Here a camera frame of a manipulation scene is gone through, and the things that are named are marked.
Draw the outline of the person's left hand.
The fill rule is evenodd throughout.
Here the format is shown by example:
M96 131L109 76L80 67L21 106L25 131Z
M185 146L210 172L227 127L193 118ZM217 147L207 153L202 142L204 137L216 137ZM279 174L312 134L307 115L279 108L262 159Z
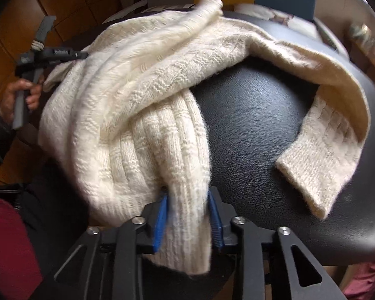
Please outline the person's left hand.
M12 83L9 83L4 91L3 99L0 103L0 116L6 124L11 124L14 117L14 105L16 92L26 90L30 93L26 97L25 102L30 111L38 108L39 98L41 96L42 84L45 80L42 74L39 77L38 83L34 85L24 78L20 78Z

